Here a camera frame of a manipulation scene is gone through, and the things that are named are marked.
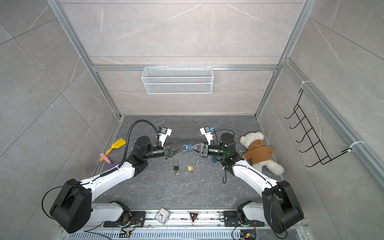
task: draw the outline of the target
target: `yellow toy shovel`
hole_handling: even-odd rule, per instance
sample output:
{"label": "yellow toy shovel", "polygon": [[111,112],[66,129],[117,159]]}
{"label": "yellow toy shovel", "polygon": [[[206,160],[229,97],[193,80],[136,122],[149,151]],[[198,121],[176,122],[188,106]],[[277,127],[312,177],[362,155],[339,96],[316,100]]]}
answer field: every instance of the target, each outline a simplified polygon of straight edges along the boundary
{"label": "yellow toy shovel", "polygon": [[116,142],[114,142],[112,144],[112,147],[110,149],[108,149],[108,151],[105,152],[105,155],[108,156],[108,154],[112,151],[112,149],[119,148],[119,147],[121,147],[121,146],[123,146],[125,144],[126,144],[126,141],[124,139],[120,138],[119,140],[117,140]]}

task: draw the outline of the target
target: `wall-mounted basket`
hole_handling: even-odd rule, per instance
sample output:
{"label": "wall-mounted basket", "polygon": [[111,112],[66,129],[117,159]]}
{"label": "wall-mounted basket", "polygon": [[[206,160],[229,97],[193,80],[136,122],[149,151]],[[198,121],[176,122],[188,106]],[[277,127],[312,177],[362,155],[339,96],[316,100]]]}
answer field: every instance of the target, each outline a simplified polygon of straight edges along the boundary
{"label": "wall-mounted basket", "polygon": [[211,67],[146,67],[141,76],[148,94],[212,93]]}

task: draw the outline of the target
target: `yellow handle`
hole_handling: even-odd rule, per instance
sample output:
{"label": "yellow handle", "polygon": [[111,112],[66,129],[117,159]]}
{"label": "yellow handle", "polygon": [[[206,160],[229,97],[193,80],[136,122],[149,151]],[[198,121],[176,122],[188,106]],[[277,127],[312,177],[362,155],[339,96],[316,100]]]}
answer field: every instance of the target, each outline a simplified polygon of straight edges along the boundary
{"label": "yellow handle", "polygon": [[108,154],[112,151],[112,149],[113,149],[113,148],[108,149],[108,151],[105,152],[105,155],[108,156]]}

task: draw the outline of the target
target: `pink handle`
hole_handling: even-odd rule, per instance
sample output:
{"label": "pink handle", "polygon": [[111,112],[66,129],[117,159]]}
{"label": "pink handle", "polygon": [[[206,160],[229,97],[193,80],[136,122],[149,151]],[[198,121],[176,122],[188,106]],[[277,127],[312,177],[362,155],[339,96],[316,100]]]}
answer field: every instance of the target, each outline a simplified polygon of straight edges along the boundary
{"label": "pink handle", "polygon": [[107,163],[111,163],[111,161],[109,160],[109,158],[107,157],[107,155],[105,155],[105,153],[100,153],[100,157],[102,159],[104,159],[104,161],[106,161]]}

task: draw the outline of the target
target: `clock face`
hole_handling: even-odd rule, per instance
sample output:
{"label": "clock face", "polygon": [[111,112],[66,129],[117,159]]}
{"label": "clock face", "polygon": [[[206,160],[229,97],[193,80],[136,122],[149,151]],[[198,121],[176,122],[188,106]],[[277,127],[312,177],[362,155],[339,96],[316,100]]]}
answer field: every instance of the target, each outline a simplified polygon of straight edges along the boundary
{"label": "clock face", "polygon": [[160,208],[155,215],[155,219],[164,225],[168,221],[169,216],[170,216],[169,211],[165,210],[164,208]]}

